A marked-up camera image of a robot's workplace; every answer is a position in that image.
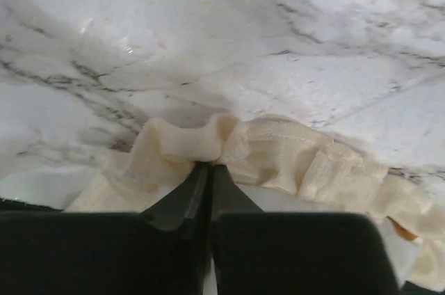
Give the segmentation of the small bear print pillow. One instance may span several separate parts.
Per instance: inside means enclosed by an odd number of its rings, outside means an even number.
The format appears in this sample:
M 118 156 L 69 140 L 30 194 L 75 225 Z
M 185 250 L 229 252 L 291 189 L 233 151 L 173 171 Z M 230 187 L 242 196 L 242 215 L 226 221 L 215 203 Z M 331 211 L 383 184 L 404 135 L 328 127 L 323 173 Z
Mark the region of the small bear print pillow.
M 98 158 L 101 173 L 71 212 L 140 212 L 181 184 L 199 162 L 222 164 L 258 196 L 276 189 L 298 209 L 371 217 L 400 283 L 444 290 L 444 208 L 413 182 L 298 122 L 243 122 L 217 113 L 200 128 L 147 121 L 129 152 Z

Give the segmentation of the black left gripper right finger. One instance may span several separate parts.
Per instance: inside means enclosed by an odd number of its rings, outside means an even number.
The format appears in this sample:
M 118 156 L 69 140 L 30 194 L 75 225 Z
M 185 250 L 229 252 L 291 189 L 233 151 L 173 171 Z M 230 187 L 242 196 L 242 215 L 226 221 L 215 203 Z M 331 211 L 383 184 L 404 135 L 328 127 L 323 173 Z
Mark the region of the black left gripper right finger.
M 398 294 L 365 216 L 265 212 L 223 165 L 212 170 L 211 245 L 219 294 Z

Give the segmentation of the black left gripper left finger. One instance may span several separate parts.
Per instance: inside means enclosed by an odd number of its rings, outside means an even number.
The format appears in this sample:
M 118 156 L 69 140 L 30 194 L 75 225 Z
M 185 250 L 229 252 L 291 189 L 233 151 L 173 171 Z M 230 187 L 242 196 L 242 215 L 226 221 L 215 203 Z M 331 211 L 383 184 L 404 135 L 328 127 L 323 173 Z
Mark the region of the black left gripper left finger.
M 201 294 L 209 165 L 142 212 L 1 201 L 2 294 Z

